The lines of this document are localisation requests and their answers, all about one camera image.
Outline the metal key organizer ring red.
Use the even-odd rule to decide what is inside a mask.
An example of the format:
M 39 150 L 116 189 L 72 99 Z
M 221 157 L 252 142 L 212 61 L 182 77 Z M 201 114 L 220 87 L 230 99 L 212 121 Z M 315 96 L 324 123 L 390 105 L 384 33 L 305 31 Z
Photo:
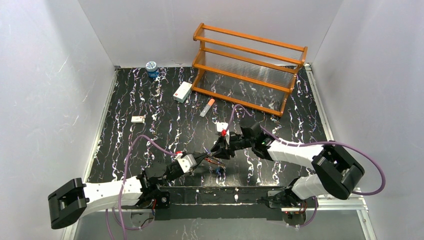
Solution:
M 212 156 L 212 153 L 207 148 L 204 148 L 204 150 L 210 155 L 204 160 L 210 165 L 215 166 L 215 172 L 218 175 L 223 175 L 226 172 L 226 164 L 221 159 Z

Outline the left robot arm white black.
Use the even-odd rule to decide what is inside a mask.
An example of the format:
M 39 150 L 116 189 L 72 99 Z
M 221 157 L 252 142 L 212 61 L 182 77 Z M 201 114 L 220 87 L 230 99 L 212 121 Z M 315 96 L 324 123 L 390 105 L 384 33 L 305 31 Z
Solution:
M 161 187 L 192 172 L 210 157 L 208 152 L 179 152 L 176 161 L 169 164 L 161 176 L 148 177 L 143 172 L 126 180 L 104 183 L 73 178 L 47 197 L 50 227 L 63 229 L 86 215 L 112 208 L 166 209 L 170 206 L 170 193 Z

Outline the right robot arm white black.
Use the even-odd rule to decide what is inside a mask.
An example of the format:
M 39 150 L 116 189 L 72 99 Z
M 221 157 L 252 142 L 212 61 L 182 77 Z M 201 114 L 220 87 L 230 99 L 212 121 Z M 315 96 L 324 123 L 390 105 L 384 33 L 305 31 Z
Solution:
M 287 162 L 314 170 L 314 174 L 294 179 L 280 193 L 291 204 L 319 195 L 346 200 L 365 174 L 364 168 L 342 146 L 318 144 L 295 146 L 283 143 L 261 129 L 258 123 L 242 127 L 242 133 L 227 131 L 228 124 L 215 125 L 218 140 L 211 148 L 213 157 L 231 159 L 235 152 L 251 149 L 261 159 Z

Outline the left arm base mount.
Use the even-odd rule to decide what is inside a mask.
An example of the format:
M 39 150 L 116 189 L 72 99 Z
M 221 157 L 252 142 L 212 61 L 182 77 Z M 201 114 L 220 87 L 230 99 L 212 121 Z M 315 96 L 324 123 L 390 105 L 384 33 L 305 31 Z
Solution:
M 144 192 L 138 198 L 134 207 L 137 209 L 168 209 L 170 207 L 170 196 L 168 191 Z

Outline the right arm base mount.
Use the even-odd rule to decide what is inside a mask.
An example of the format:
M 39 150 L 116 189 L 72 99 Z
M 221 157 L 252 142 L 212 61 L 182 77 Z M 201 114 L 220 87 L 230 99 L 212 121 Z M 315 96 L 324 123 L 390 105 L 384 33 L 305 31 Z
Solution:
M 289 209 L 282 210 L 282 219 L 289 226 L 296 227 L 306 223 L 308 202 L 293 193 L 286 193 L 284 190 L 270 190 L 259 201 L 270 209 Z

